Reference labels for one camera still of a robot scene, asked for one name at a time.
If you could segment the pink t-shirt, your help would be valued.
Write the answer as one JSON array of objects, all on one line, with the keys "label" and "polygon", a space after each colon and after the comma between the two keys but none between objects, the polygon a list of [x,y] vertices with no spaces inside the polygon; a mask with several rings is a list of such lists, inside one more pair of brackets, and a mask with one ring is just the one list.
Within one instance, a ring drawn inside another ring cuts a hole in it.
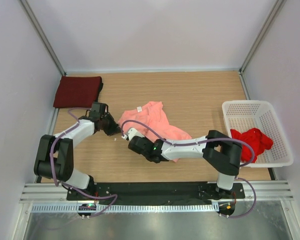
[{"label": "pink t-shirt", "polygon": [[132,110],[126,110],[118,120],[118,124],[123,127],[123,132],[127,132],[130,128],[135,128],[142,135],[147,137],[152,142],[158,137],[149,131],[146,127],[134,123],[124,121],[135,120],[153,129],[162,138],[168,140],[190,140],[191,136],[185,131],[171,125],[168,121],[167,115],[163,110],[163,103],[159,101],[150,101],[143,106],[138,106]]}]

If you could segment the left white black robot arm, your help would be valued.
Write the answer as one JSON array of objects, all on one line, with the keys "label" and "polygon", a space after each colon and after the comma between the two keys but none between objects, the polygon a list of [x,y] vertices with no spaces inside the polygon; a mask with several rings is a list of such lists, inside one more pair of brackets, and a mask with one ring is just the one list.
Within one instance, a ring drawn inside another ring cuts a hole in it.
[{"label": "left white black robot arm", "polygon": [[109,113],[107,104],[95,101],[85,111],[85,115],[76,117],[69,109],[68,114],[75,119],[75,124],[55,135],[41,137],[34,174],[52,179],[56,186],[63,184],[78,192],[83,199],[90,200],[96,195],[94,179],[75,169],[74,148],[99,131],[112,136],[120,133],[121,129]]}]

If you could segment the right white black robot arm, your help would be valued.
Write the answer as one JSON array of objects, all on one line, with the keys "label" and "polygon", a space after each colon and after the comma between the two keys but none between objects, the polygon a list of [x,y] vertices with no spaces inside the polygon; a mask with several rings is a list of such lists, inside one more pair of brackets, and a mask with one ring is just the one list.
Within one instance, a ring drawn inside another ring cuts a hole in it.
[{"label": "right white black robot arm", "polygon": [[129,142],[128,149],[154,163],[186,158],[202,158],[218,171],[215,192],[226,198],[233,192],[235,177],[239,173],[242,144],[238,140],[211,130],[208,135],[189,140],[149,140],[135,128],[123,137]]}]

